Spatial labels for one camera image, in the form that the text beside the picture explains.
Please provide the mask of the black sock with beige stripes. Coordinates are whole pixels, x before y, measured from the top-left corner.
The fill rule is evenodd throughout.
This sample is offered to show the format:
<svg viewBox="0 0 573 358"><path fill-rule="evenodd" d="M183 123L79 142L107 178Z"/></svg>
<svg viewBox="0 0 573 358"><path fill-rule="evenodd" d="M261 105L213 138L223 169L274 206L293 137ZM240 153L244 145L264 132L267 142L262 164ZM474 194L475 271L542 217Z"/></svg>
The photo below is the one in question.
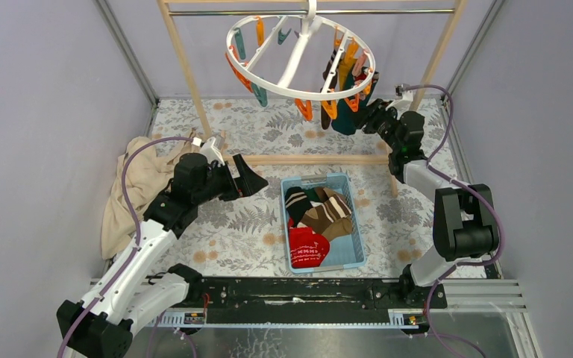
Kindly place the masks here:
<svg viewBox="0 0 573 358"><path fill-rule="evenodd" d="M284 206L292 219L293 225L301 222L304 214L313 208L306 192L300 186L289 188L284 196Z"/></svg>

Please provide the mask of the tan brown sock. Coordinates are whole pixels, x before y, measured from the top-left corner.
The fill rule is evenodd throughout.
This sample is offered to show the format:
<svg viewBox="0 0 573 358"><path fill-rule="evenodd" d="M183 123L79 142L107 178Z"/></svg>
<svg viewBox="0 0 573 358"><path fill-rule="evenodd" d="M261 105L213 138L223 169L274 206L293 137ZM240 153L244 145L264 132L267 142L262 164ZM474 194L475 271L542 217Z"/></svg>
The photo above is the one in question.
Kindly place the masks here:
<svg viewBox="0 0 573 358"><path fill-rule="evenodd" d="M336 197L336 198L340 199L341 201L343 201L344 203L346 203L346 197L343 194L341 194L335 190L332 190L328 187L317 186L313 189L313 191L315 192L315 194L317 196L317 199L316 199L317 202L324 203L327 200L329 200L330 198Z"/></svg>

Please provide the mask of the brown striped sock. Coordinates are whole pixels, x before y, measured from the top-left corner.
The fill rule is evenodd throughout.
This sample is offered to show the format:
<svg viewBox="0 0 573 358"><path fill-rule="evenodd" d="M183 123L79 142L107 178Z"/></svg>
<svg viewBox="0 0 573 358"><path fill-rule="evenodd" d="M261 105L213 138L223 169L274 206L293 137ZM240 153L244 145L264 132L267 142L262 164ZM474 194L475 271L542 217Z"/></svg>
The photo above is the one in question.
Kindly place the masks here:
<svg viewBox="0 0 573 358"><path fill-rule="evenodd" d="M301 223L329 242L352 234L354 229L351 208L336 197L308 210Z"/></svg>

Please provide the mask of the light blue plastic basket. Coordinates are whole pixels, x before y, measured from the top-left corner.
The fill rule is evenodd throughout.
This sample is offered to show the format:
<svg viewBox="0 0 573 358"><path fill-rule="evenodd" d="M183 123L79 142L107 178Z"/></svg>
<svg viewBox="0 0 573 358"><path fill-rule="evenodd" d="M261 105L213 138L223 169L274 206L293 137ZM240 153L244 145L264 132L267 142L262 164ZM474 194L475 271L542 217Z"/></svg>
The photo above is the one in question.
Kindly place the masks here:
<svg viewBox="0 0 573 358"><path fill-rule="evenodd" d="M285 178L281 194L291 272L307 274L365 265L349 176L330 173Z"/></svg>

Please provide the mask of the red patterned sock pair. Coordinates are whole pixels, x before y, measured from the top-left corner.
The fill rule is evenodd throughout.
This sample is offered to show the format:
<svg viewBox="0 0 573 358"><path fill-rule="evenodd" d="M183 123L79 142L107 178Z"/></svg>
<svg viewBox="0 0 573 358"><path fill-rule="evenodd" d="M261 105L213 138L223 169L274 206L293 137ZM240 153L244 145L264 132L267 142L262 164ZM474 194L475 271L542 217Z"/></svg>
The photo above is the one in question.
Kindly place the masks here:
<svg viewBox="0 0 573 358"><path fill-rule="evenodd" d="M289 260L294 269L319 267L331 249L330 242L310 227L289 230Z"/></svg>

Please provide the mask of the white round clip hanger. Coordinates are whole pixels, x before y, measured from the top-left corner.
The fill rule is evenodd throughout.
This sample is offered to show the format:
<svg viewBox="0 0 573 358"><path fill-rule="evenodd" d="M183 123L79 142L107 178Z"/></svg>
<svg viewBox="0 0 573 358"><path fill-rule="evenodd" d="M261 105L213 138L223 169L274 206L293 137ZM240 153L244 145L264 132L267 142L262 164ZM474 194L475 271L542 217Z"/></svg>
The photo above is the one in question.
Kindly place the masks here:
<svg viewBox="0 0 573 358"><path fill-rule="evenodd" d="M279 37L289 36L290 32L286 30L286 26L295 20L300 22L301 28L285 67L279 71L281 76L276 81L266 80L254 71L254 67L269 52L270 47L278 43ZM334 32L331 48L335 53L327 77L317 91L296 89L292 86L292 82L299 67L302 66L304 52L321 28L329 28ZM333 80L338 81L338 65L342 53L352 40L360 46L355 54L357 61L351 71L351 75L357 80L343 89L332 87ZM279 10L277 13L253 13L229 29L225 37L225 46L225 58L232 72L256 98L273 92L293 99L335 101L359 98L372 91L376 69L372 50L366 42L344 25L320 16L317 13L316 1L308 1L301 13L297 11L287 13L285 10Z"/></svg>

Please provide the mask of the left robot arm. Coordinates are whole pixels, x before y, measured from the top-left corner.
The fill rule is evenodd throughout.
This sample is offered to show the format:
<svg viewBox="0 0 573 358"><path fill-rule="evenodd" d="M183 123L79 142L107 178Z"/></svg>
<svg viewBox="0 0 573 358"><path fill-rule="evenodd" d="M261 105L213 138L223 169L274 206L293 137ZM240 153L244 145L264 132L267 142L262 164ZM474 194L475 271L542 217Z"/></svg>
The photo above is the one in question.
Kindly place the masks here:
<svg viewBox="0 0 573 358"><path fill-rule="evenodd" d="M137 223L135 241L102 279L78 302L64 301L57 310L63 337L57 355L67 348L86 357L123 357L134 337L167 308L180 303L191 307L201 299L194 274L172 271L159 283L138 292L155 260L172 247L197 219L208 201L235 201L268 186L242 155L233 157L238 177L226 162L213 162L199 153L185 154L169 183Z"/></svg>

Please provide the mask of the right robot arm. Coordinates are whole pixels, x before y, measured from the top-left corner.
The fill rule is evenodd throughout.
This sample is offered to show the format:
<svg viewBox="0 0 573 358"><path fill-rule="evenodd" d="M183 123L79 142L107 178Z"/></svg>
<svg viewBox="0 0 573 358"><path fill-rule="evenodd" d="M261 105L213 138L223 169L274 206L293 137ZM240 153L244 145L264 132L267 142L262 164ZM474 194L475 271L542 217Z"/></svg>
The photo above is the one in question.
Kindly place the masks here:
<svg viewBox="0 0 573 358"><path fill-rule="evenodd" d="M417 307L440 280L458 266L487 266L487 255L500 246L500 233L485 184L467 184L432 167L422 150L425 118L416 111L399 114L377 99L359 110L354 125L377 134L391 149L389 170L399 182L433 203L432 247L406 266L399 277L398 297Z"/></svg>

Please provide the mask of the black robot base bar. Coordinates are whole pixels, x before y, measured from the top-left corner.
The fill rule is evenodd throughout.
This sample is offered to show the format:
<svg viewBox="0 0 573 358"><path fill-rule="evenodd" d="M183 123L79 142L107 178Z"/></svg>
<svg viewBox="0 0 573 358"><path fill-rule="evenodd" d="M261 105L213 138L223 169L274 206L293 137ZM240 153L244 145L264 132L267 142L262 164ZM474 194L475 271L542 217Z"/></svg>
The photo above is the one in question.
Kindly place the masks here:
<svg viewBox="0 0 573 358"><path fill-rule="evenodd" d="M409 278L207 277L177 264L190 284L179 309L196 309L208 324L383 324L389 311L422 315L447 308L443 285Z"/></svg>

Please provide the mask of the mustard yellow sock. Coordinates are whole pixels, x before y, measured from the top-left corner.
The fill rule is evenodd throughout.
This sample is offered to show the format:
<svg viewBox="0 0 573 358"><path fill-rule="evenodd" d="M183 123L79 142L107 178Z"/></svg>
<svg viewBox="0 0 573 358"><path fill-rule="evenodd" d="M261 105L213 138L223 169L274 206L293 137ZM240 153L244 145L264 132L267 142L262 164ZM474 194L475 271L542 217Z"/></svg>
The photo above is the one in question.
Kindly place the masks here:
<svg viewBox="0 0 573 358"><path fill-rule="evenodd" d="M339 61L338 65L338 84L339 88L343 90L344 84L348 76L351 74L352 68L357 61L355 54L360 49L357 42L352 40L346 47Z"/></svg>

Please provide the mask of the beige crumpled cloth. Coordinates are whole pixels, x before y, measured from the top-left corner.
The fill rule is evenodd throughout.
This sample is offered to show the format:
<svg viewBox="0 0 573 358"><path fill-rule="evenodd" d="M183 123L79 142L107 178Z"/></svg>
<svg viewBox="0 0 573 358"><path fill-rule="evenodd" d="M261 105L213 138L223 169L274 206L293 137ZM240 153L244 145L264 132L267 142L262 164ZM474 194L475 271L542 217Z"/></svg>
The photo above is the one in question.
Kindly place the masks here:
<svg viewBox="0 0 573 358"><path fill-rule="evenodd" d="M139 148L153 140L146 136L133 138L126 147L126 152L118 157L116 179L110 190L104 208L101 224L101 256L104 260L114 258L130 244L136 225L131 217L122 191L122 173L129 157ZM172 178L174 166L181 156L199 151L192 141L169 141L172 149L168 154L158 154L153 145L141 151L130 163L125 178L129 200L138 219L156 195Z"/></svg>

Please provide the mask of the wooden drying rack frame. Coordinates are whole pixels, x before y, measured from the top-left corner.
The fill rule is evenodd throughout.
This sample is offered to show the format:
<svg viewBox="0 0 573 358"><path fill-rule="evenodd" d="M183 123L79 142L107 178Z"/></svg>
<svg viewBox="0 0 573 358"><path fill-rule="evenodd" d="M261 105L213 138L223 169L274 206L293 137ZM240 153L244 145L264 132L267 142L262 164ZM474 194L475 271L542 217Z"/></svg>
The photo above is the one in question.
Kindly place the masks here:
<svg viewBox="0 0 573 358"><path fill-rule="evenodd" d="M190 94L192 100L195 101L195 109L197 110L197 118L201 122L201 129L207 132L212 131L214 135L220 134L224 136L225 134L232 135L228 137L230 141L226 142L230 147L229 150L238 150L242 152L241 154L245 157L245 160L251 166L271 166L280 169L284 173L290 173L289 175L295 175L296 169L328 169L320 173L331 173L331 172L345 172L340 169L349 169L350 173L355 171L362 172L372 172L372 170L383 170L385 166L386 177L389 178L392 187L392 196L396 197L398 195L397 183L400 182L399 179L395 179L394 175L388 174L388 155L391 149L386 145L383 139L378 139L375 143L374 139L366 139L365 144L360 144L361 140L364 139L364 135L355 134L342 134L335 131L332 125L338 119L332 119L330 128L331 132L327 132L326 129L313 129L313 125L306 123L320 123L315 120L315 113L319 115L329 116L325 111L325 107L321 104L311 104L307 101L300 99L289 98L287 95L282 95L284 98L278 98L277 104L270 104L268 107L252 107L251 105L245 104L244 106L238 105L237 101L234 100L233 107L228 107L226 104L229 102L209 100L213 104L220 104L221 107L216 106L210 109L211 115L206 112L204 107L204 102L198 93L198 84L195 81L195 73L190 68L190 63L187 58L187 51L184 48L181 39L181 32L178 30L175 24L175 17L179 16L191 16L191 17L214 17L214 16L241 16L238 13L244 13L245 11L230 11L225 10L215 10L210 12L209 10L176 10L174 7L181 4L194 4L196 1L157 1L158 6L162 12L162 17L166 29L169 31L170 39L172 41L173 48L176 55L178 56L178 61L182 67L182 72L186 76L186 82L188 88L190 89ZM358 15L358 16L383 16L383 15L417 15L418 13L425 12L429 13L445 13L448 14L447 24L445 29L443 29L441 39L439 40L436 48L434 49L432 59L430 60L427 69L425 70L424 78L430 79L431 70L436 69L436 63L441 57L441 52L444 51L445 44L448 42L448 37L450 32L453 31L457 21L457 11L462 11L465 1L455 1L454 7L452 9L437 8L437 9L400 9L400 10L390 10L385 13L386 10L337 10L337 13L331 15L332 11L335 10L318 10L318 18L320 14L339 16L342 15ZM249 19L244 18L236 23L235 28L244 27L249 22L260 22L262 19L276 18L275 26L271 28L269 34L265 34L264 43L257 46L254 56L249 55L249 60L238 61L238 65L234 64L232 69L234 74L239 78L241 83L245 85L245 90L253 93L253 89L256 86L255 82L249 82L248 78L245 77L246 72L238 72L239 69L247 66L247 62L253 62L251 64L257 64L258 59L254 58L260 57L261 54L265 54L271 46L268 44L269 39L278 38L278 27L279 25L284 25L287 17L292 17L294 19L300 19L302 16L296 15L286 15L286 11L283 13L280 10L267 10L267 14L260 15L260 11L254 12L250 10L251 15L248 16ZM346 27L346 22L337 22L335 19L320 20L320 26L330 26L333 29L337 29L341 37L339 41L339 47L341 48L341 43L344 41L344 33L349 32L348 40L346 40L344 46L344 56L345 51L350 49L348 54L353 56L355 61L357 60L357 55L353 48L361 46L364 43L363 36L362 39L358 39L359 31L357 34L354 33L354 26ZM451 134L451 129L447 129L447 123L443 113L426 116L427 130L425 130L427 149L433 149L432 154L435 154L436 159L447 159L446 162L450 170L453 170L453 157L451 154L451 149L447 148L448 137Z"/></svg>

